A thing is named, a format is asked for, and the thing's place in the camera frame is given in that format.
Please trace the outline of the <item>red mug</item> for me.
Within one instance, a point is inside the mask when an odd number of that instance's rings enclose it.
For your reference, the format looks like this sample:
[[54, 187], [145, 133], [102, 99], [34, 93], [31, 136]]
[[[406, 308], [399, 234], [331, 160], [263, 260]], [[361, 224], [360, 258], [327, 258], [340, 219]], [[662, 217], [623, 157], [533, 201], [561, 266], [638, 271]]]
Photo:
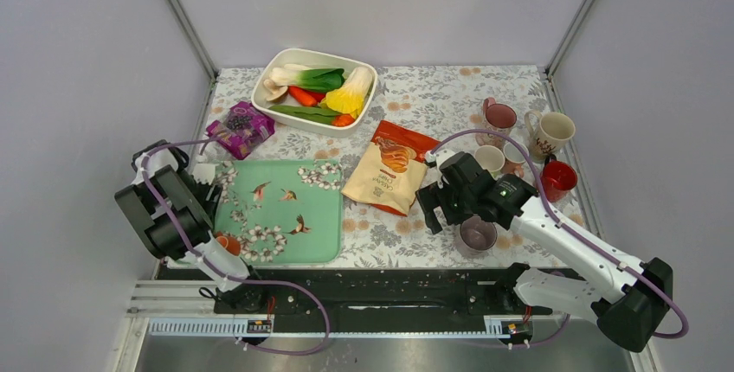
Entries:
[[570, 165], [550, 154], [544, 160], [540, 180], [548, 202], [556, 203], [577, 186], [578, 175]]

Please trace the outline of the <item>small orange mug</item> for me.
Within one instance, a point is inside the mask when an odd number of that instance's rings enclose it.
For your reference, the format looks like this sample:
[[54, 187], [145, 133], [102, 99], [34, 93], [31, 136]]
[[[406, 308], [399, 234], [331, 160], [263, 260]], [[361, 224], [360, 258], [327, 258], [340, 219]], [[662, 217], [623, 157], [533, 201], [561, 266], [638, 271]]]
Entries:
[[239, 257], [241, 254], [241, 243], [237, 238], [228, 234], [219, 234], [216, 236], [217, 242], [225, 248], [225, 250], [234, 256]]

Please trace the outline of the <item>cream floral mug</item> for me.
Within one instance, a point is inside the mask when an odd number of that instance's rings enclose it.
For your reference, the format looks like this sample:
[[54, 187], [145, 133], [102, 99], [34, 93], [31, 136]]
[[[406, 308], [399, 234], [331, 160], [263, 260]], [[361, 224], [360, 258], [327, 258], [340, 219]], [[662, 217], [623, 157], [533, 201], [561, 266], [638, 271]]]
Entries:
[[556, 155], [576, 134], [574, 121], [560, 112], [542, 114], [530, 110], [524, 115], [529, 133], [527, 149], [535, 161]]

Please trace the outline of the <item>small pink mug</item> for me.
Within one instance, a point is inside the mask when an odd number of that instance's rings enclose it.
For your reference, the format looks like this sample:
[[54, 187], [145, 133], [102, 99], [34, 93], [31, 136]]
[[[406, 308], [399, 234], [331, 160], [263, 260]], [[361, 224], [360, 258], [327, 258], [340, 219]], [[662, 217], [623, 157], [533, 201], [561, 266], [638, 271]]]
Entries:
[[525, 154], [527, 153], [527, 149], [523, 145], [517, 147], [511, 142], [506, 142], [502, 151], [505, 156], [505, 161], [501, 173], [503, 175], [512, 174], [519, 178], [524, 178], [524, 166], [526, 165]]

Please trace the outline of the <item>light green mug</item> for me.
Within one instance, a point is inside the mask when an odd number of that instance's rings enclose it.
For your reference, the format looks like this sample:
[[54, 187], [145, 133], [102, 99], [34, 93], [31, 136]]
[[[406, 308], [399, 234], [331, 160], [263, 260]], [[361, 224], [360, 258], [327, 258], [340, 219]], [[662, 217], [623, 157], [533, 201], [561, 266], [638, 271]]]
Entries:
[[475, 160], [492, 177], [497, 178], [505, 164], [505, 155], [501, 149], [492, 145], [483, 145], [473, 154]]

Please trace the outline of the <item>large pink patterned mug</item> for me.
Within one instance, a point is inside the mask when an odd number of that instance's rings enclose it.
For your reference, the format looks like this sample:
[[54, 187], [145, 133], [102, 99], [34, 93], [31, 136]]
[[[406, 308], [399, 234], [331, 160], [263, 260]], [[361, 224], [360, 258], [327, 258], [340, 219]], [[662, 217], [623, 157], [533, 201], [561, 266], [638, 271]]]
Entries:
[[[517, 114], [510, 106], [488, 97], [483, 101], [482, 112], [485, 117], [482, 124], [484, 129], [510, 136], [512, 128], [517, 123]], [[505, 145], [504, 138], [492, 134], [481, 133], [476, 135], [475, 139], [479, 146], [491, 145], [502, 149]]]

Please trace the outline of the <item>lilac mug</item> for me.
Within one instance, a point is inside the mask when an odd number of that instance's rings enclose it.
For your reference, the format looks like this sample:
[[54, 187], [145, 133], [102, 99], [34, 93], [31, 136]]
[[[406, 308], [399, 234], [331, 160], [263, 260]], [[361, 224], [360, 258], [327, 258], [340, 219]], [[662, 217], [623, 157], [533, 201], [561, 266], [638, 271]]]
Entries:
[[479, 259], [488, 255], [497, 238], [495, 225], [474, 215], [461, 223], [454, 237], [454, 245], [463, 257]]

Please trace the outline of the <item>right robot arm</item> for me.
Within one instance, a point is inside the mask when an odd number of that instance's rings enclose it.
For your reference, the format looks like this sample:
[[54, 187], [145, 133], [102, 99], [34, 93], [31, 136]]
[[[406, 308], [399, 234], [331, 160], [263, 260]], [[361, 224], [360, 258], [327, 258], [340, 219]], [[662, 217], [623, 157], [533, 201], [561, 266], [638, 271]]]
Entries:
[[673, 269], [659, 258], [644, 262], [595, 237], [565, 218], [540, 192], [513, 174], [494, 178], [465, 152], [426, 155], [439, 179], [419, 189], [417, 200], [433, 234], [473, 217], [536, 242], [578, 274], [554, 277], [513, 264], [496, 291], [498, 305], [517, 313], [541, 306], [595, 324], [611, 342], [639, 353], [670, 311]]

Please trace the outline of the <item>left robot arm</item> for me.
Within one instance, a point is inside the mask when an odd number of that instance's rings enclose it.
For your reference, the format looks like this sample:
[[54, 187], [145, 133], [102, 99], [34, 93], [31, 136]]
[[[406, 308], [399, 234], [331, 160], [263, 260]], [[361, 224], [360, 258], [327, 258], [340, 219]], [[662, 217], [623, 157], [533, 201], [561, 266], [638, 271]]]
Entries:
[[188, 142], [161, 139], [132, 158], [133, 181], [114, 200], [150, 254], [200, 269], [221, 294], [235, 291], [235, 301], [249, 312], [263, 309], [267, 287], [248, 279], [248, 265], [215, 238], [214, 221], [222, 185], [214, 167], [201, 176], [189, 173]]

